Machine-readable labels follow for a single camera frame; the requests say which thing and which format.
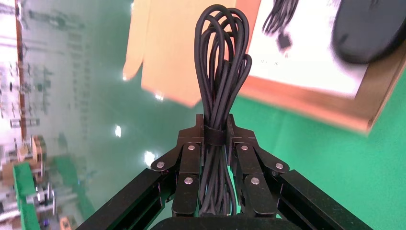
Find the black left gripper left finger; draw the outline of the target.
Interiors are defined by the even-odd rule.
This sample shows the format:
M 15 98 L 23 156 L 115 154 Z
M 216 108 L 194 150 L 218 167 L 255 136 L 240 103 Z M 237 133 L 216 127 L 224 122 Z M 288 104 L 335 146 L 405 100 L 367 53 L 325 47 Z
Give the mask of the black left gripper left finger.
M 173 201 L 173 217 L 195 217 L 199 207 L 203 115 L 195 126 L 179 131 L 176 146 L 144 169 L 84 221 L 80 230 L 172 230 L 168 221 L 154 223 Z

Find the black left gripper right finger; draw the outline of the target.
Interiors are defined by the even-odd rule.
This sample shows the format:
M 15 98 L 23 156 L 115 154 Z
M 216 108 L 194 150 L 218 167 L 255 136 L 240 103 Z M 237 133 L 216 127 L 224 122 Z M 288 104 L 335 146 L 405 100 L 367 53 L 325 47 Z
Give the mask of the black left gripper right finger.
M 262 149 L 253 131 L 227 118 L 226 153 L 243 227 L 253 230 L 367 230 L 369 226 L 296 170 Z

